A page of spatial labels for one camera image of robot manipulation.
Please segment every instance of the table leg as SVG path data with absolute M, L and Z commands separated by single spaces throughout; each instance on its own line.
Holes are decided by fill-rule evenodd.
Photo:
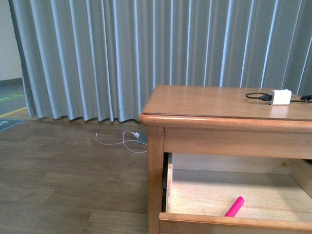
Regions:
M 159 233 L 162 204 L 164 128 L 148 127 L 148 233 Z

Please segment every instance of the pink marker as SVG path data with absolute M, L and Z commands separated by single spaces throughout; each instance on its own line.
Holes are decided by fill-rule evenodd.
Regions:
M 239 209 L 243 206 L 245 202 L 245 198 L 242 196 L 239 196 L 238 199 L 234 202 L 234 204 L 231 206 L 231 208 L 226 212 L 224 216 L 226 217 L 234 217 Z

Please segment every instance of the laminate flooring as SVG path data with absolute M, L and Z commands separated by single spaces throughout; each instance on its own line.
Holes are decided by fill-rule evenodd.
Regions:
M 124 130 L 146 131 L 27 120 L 0 132 L 0 233 L 147 233 L 147 154 L 95 141 L 120 142 Z

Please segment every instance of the drawer front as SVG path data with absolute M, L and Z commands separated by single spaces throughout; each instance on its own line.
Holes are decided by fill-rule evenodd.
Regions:
M 312 224 L 217 216 L 159 215 L 160 234 L 311 234 Z

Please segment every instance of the black cable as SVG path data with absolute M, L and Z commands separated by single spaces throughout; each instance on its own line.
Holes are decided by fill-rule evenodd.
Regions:
M 300 99 L 301 99 L 301 101 L 291 100 L 291 102 L 311 103 L 312 102 L 312 95 L 302 96 Z
M 257 96 L 257 97 L 251 97 L 250 95 L 255 95 L 255 94 L 262 94 L 262 96 Z M 263 101 L 271 101 L 272 100 L 272 95 L 266 94 L 266 93 L 248 93 L 246 94 L 247 98 L 250 99 L 259 99 Z

